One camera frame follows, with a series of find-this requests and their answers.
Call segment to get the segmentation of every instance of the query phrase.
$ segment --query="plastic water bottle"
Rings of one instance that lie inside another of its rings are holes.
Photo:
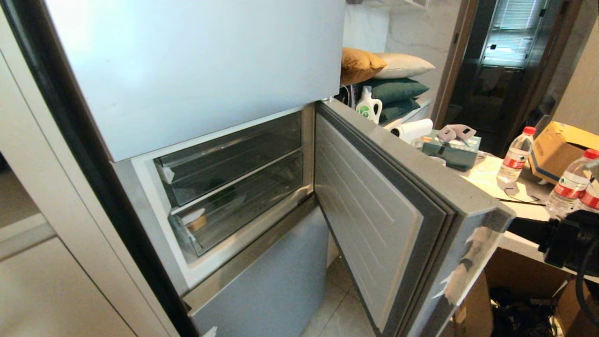
[[[533,150],[533,134],[536,131],[533,127],[525,127],[522,134],[514,139],[497,173],[499,180],[512,183],[518,179],[528,155]]]
[[[599,191],[590,183],[582,196],[574,202],[574,210],[588,210],[599,213]]]
[[[589,178],[585,176],[585,165],[598,157],[599,151],[588,149],[582,158],[568,166],[547,199],[547,212],[552,218],[565,218],[572,212],[574,202],[582,196],[590,183]]]

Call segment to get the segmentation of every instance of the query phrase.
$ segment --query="white plastic bottle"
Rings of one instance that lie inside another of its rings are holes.
[[[585,176],[585,165],[598,157],[599,151],[588,149],[580,159],[568,166],[547,198],[546,209],[552,218],[565,218],[572,212],[574,202],[582,196],[590,183]]]
[[[583,209],[599,213],[599,189],[594,187],[593,184],[590,183],[582,196],[574,202],[574,210]]]
[[[524,163],[528,159],[530,152],[533,151],[533,134],[536,131],[537,129],[533,127],[525,127],[522,134],[514,139],[497,173],[499,180],[505,183],[512,183],[518,179]]]
[[[358,105],[356,105],[356,111],[375,124],[378,124],[380,112],[383,110],[383,102],[373,98],[372,90],[373,87],[371,86],[364,86],[362,88],[362,97],[360,97]]]

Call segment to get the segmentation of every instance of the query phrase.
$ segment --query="door frame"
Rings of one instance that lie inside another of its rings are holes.
[[[539,64],[531,76],[522,104],[519,105],[517,112],[510,119],[511,122],[505,119],[501,126],[502,129],[507,131],[500,134],[493,149],[501,157],[507,152],[507,147],[512,140],[520,133],[519,127],[528,117],[528,114],[539,106],[541,100],[547,94],[547,89],[564,52],[581,5],[582,0],[562,1],[552,31],[549,33],[547,45],[545,45]]]
[[[455,82],[458,79],[459,70],[462,67],[464,53],[470,39],[470,32],[474,23],[476,9],[478,8],[479,0],[462,0],[458,11],[457,24],[453,30],[453,40],[447,53],[447,61],[441,75],[441,85],[435,99],[435,106],[432,110],[431,119],[434,123],[434,128],[440,130],[443,128],[443,121],[447,115],[447,109],[453,95]]]

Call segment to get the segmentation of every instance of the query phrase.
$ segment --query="cabinet door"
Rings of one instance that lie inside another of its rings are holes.
[[[511,211],[338,101],[317,103],[314,190],[377,336],[434,336]]]
[[[135,336],[57,237],[0,262],[0,335]]]
[[[45,0],[114,161],[335,95],[341,0]]]

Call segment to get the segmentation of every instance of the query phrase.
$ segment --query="green label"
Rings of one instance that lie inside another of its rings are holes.
[[[368,118],[368,116],[370,115],[369,112],[370,108],[367,106],[361,106],[360,109],[358,110],[358,113],[366,118]]]

